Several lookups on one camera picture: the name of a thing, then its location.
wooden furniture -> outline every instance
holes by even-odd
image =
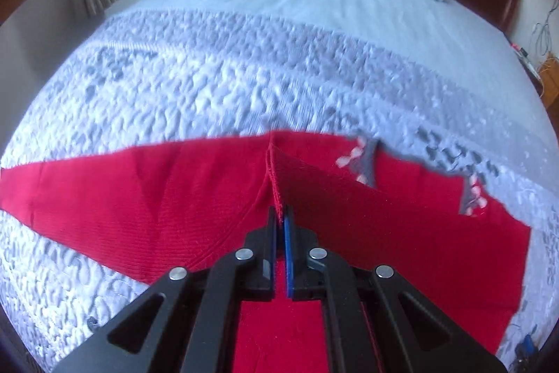
[[[559,136],[559,61],[557,58],[549,53],[538,73],[543,81],[542,103],[555,133]]]

black gripper frame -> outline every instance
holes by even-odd
[[[210,269],[165,274],[53,373],[230,372],[240,302],[273,298],[278,248],[289,296],[322,302],[331,373],[507,372],[392,268],[357,269],[328,249],[313,258],[316,234],[284,214],[281,235],[273,208],[247,234],[252,256],[236,250]]]

wire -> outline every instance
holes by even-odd
[[[530,37],[530,46],[532,45],[532,39],[536,36],[536,48],[535,54],[538,56],[545,56],[549,51],[553,49],[553,42],[551,40],[550,32],[550,17],[553,12],[559,8],[559,0],[553,2],[551,10],[547,13],[545,23],[536,23],[534,30],[532,32],[532,37]]]

light blue bedspread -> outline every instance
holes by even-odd
[[[499,350],[508,365],[525,334],[541,344],[559,316],[557,142],[500,32],[452,1],[379,2],[144,0],[68,58],[1,165],[289,128],[381,138],[476,173],[533,228]],[[0,222],[0,303],[47,371],[91,334],[89,318],[107,322],[145,289]]]

red cloth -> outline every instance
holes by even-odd
[[[457,214],[466,186],[464,176],[436,173],[419,162],[401,160],[379,144],[373,161],[375,188],[399,200]]]
[[[177,265],[211,266],[265,223],[274,201],[288,203],[321,245],[362,268],[393,265],[495,352],[518,309],[529,228],[499,204],[474,220],[457,215],[454,196],[449,207],[443,198],[426,210],[364,186],[336,164],[356,147],[341,137],[274,132],[33,163],[2,170],[0,207],[151,283]],[[278,289],[271,303],[244,302],[234,370],[325,372],[322,330],[317,302],[294,303]]]

